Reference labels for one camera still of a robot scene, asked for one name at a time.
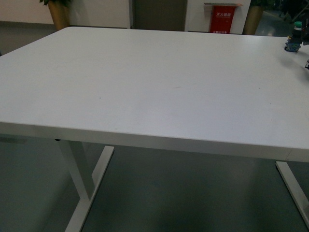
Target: plant pot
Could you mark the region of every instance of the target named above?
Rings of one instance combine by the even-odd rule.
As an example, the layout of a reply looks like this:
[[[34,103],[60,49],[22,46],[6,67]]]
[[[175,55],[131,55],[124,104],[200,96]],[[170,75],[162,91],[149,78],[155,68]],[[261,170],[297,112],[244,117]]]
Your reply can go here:
[[[263,11],[263,6],[249,7],[245,26],[242,32],[243,35],[255,35],[256,29],[261,21]]]
[[[48,8],[56,30],[61,30],[70,26],[68,7],[62,5],[60,1],[49,1]]]

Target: table leg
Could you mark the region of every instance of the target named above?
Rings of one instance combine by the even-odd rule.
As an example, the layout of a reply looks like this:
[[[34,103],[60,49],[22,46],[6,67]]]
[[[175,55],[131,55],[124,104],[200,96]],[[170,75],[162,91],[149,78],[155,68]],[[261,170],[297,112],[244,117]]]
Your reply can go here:
[[[75,141],[58,141],[62,155],[81,199],[91,199],[95,185],[91,177],[83,144]]]
[[[83,227],[90,206],[112,157],[114,147],[104,147],[92,173],[88,167],[81,142],[59,141],[59,147],[81,198],[65,231],[79,232]]]
[[[285,185],[287,186],[301,216],[303,217],[305,224],[309,229],[309,201],[301,189],[298,181],[293,175],[289,165],[286,162],[276,162],[276,166],[283,178]]]

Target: potted plant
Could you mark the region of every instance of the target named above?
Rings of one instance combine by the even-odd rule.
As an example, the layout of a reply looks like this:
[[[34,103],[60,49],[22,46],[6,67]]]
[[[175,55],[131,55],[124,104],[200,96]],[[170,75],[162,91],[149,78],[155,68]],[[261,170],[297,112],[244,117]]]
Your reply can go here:
[[[255,35],[256,29],[261,21],[264,9],[273,7],[275,0],[251,0],[248,10],[243,35]]]
[[[48,5],[56,30],[70,26],[69,6],[72,0],[40,0]]]

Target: white desk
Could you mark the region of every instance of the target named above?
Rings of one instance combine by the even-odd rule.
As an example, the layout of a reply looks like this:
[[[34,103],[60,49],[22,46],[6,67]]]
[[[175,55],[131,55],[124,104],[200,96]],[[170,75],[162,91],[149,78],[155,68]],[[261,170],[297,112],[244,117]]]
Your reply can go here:
[[[0,57],[0,133],[309,161],[309,47],[285,41],[64,29]],[[79,143],[65,141],[91,199]]]

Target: fire extinguisher sign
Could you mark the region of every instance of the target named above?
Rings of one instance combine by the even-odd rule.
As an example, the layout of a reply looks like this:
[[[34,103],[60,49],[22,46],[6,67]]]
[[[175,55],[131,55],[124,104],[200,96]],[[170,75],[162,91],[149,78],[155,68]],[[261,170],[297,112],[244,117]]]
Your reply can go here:
[[[229,34],[236,7],[241,4],[234,3],[205,3],[212,5],[212,16],[210,24],[211,33]]]

